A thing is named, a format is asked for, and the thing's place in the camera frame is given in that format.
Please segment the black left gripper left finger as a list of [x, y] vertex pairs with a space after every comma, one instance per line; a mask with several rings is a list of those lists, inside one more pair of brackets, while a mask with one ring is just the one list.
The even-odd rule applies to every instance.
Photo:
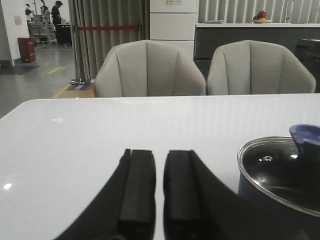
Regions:
[[59, 240], [151, 240], [156, 220], [156, 165], [150, 150], [126, 149], [96, 197]]

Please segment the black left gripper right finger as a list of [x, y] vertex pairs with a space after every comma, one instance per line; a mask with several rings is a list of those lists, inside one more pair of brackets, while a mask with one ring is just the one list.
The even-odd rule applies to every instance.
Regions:
[[256, 204], [233, 192], [192, 150], [171, 151], [163, 179], [164, 228], [170, 240], [317, 240], [320, 217], [264, 193]]

